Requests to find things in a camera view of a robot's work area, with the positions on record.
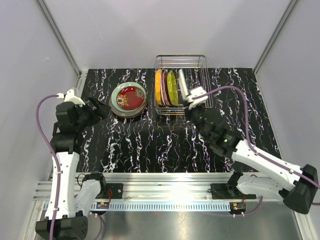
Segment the pink polka dot plate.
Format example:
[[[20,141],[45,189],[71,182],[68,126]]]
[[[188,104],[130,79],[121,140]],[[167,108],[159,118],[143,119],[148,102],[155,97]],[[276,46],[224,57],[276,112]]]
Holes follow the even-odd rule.
[[[163,100],[166,106],[171,107],[172,104],[170,102],[168,87],[167,87],[167,75],[168,75],[168,72],[165,69],[162,69],[161,70],[161,86],[162,86]]]

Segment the lime green polka dot plate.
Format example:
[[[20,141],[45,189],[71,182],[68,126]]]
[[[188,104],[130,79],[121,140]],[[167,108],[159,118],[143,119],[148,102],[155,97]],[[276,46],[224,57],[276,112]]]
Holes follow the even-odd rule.
[[[170,103],[177,107],[179,105],[177,80],[172,70],[168,72],[166,82]]]

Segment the yellow polka dot plate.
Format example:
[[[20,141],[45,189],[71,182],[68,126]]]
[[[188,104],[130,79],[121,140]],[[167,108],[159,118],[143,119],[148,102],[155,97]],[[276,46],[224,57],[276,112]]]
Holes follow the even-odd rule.
[[[162,105],[161,96],[161,70],[155,71],[155,84],[154,84],[155,101],[158,105]]]

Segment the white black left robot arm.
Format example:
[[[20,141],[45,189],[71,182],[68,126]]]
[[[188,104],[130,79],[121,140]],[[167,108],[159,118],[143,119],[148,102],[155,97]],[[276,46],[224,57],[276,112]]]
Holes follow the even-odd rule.
[[[44,220],[35,232],[45,240],[83,240],[88,233],[88,214],[95,198],[107,195],[102,173],[91,173],[75,193],[75,178],[83,143],[83,131],[104,120],[110,107],[90,97],[92,109],[81,99],[64,96],[55,108],[52,139],[44,138],[52,155],[52,185]]]

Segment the white watermelon pattern plate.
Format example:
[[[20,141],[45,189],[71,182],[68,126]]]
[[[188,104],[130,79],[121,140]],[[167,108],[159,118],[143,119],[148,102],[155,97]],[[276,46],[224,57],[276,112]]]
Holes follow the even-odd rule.
[[[180,87],[181,97],[184,102],[190,103],[189,91],[187,88],[186,78],[183,69],[178,70],[178,84]]]

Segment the red floral plate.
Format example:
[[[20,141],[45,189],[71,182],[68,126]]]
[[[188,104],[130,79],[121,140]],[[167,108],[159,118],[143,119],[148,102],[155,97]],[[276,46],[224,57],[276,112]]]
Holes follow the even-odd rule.
[[[117,105],[126,111],[139,108],[145,102],[144,90],[137,86],[127,86],[120,90],[116,96]]]

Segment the white plate green lettered rim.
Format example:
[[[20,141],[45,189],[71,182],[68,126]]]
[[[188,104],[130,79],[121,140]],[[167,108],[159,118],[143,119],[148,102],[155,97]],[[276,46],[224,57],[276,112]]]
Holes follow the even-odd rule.
[[[166,106],[165,98],[164,98],[164,92],[163,92],[163,75],[162,71],[160,71],[160,95],[161,95],[161,101],[164,106]]]

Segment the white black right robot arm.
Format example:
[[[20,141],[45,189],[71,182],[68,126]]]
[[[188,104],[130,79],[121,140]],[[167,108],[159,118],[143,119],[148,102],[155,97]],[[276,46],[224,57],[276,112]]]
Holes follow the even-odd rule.
[[[282,200],[297,213],[309,213],[319,187],[314,166],[306,164],[301,167],[252,146],[239,131],[230,130],[226,123],[206,110],[203,103],[190,108],[190,104],[184,102],[183,110],[186,119],[195,125],[205,144],[216,155],[243,163],[266,175],[254,180],[241,172],[232,174],[226,183],[229,197],[268,196]]]

